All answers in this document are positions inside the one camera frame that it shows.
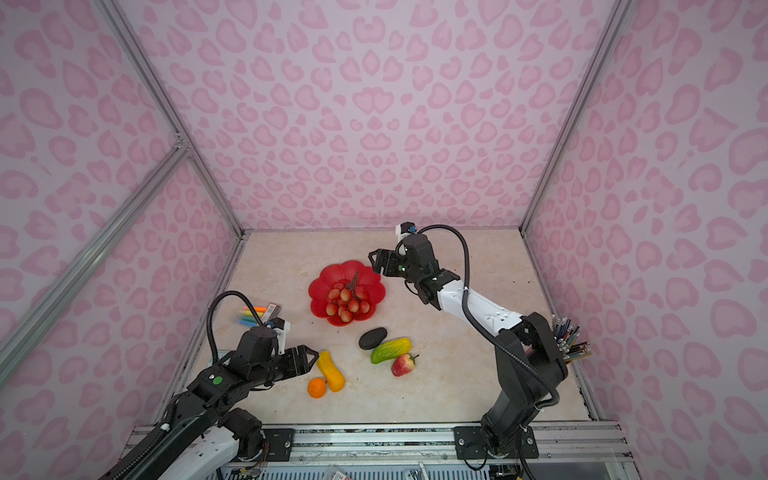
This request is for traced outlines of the orange fake tangerine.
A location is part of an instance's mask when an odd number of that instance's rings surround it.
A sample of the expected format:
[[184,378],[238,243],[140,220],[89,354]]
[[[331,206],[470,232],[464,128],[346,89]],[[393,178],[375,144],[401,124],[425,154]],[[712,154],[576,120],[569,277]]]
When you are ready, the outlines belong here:
[[327,393],[326,381],[322,378],[313,378],[307,385],[307,392],[311,398],[322,398]]

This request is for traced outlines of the yellow fake squash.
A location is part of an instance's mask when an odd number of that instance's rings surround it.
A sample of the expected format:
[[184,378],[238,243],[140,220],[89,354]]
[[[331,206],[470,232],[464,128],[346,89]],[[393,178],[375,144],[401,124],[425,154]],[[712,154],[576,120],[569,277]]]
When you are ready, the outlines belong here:
[[319,354],[317,366],[325,378],[328,388],[332,392],[339,392],[345,387],[346,379],[335,365],[331,354],[328,351],[322,351]]

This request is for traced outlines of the red lychee bunch with stem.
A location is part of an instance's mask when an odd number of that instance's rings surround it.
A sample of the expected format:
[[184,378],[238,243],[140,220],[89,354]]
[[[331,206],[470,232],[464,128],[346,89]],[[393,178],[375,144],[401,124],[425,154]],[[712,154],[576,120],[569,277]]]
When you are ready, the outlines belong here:
[[342,325],[363,320],[372,312],[368,290],[359,284],[359,273],[347,283],[337,282],[328,292],[325,316]]

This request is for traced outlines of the dark fake avocado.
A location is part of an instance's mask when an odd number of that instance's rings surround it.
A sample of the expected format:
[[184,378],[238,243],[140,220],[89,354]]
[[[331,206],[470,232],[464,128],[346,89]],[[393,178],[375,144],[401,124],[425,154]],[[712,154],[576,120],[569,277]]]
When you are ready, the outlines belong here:
[[358,346],[365,351],[374,350],[383,343],[387,336],[388,330],[385,327],[369,330],[360,336]]

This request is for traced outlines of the green yellow fake mango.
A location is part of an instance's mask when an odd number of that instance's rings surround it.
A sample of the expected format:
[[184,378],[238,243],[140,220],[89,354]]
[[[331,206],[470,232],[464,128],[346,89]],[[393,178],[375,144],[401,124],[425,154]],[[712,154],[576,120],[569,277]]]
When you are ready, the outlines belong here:
[[407,337],[391,340],[378,345],[371,353],[370,360],[374,365],[385,361],[396,360],[400,356],[410,352],[411,340]]

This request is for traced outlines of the red fake peach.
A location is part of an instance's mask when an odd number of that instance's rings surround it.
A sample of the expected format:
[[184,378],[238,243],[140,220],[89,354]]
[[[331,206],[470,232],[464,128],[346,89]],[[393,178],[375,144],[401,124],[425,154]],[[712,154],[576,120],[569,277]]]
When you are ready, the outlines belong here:
[[395,377],[402,377],[411,373],[416,367],[417,355],[406,353],[400,355],[392,364],[391,372]]

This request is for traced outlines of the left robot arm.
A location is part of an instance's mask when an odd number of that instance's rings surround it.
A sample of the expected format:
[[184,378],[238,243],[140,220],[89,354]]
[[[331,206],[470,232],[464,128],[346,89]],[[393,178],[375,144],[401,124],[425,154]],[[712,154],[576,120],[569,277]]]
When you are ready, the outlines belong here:
[[104,479],[158,479],[198,438],[211,441],[221,433],[232,445],[232,458],[264,460],[268,442],[262,422],[238,408],[258,387],[309,373],[319,353],[305,345],[281,351],[279,333],[253,327],[237,348],[201,371],[167,405],[161,419]]

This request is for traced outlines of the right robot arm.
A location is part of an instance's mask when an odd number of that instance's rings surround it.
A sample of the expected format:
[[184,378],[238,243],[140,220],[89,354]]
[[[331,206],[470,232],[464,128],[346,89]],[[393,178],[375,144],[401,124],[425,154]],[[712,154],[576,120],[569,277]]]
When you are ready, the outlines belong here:
[[507,309],[471,288],[471,254],[464,236],[455,228],[440,228],[455,235],[462,247],[461,275],[442,267],[426,235],[432,225],[398,235],[394,249],[368,254],[373,271],[401,278],[415,288],[425,305],[465,321],[494,348],[500,394],[482,416],[479,431],[459,450],[466,459],[473,454],[505,458],[524,457],[530,424],[545,409],[560,403],[559,385],[568,367],[549,321],[539,313],[527,315]]

